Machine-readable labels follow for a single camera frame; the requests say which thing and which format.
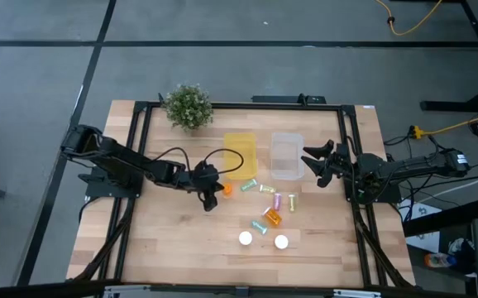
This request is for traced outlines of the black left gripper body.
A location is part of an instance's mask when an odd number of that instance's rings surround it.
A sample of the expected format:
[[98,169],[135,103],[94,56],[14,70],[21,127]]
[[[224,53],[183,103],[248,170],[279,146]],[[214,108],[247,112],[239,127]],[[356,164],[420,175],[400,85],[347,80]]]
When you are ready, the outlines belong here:
[[208,193],[222,191],[224,186],[218,180],[217,168],[206,161],[200,161],[189,172],[189,190]]

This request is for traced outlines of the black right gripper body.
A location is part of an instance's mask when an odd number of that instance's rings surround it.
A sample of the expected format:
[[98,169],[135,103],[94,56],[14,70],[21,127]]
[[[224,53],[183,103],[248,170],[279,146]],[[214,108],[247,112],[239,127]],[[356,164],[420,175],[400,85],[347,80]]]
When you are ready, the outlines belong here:
[[351,176],[352,163],[347,145],[341,143],[334,144],[329,158],[321,158],[320,160],[322,159],[330,161],[329,171],[331,175],[319,176],[318,186],[327,186],[333,176],[336,176],[338,179],[343,176]]

